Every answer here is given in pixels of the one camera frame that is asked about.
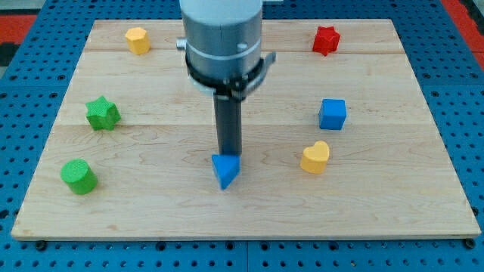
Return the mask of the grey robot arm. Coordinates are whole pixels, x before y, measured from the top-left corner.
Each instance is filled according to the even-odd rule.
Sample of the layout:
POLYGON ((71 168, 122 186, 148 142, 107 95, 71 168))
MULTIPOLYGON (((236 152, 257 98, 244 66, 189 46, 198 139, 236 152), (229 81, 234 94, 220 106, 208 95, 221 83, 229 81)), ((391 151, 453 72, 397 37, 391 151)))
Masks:
POLYGON ((190 77, 223 100, 245 100, 276 60, 262 57, 261 0, 180 0, 190 77))

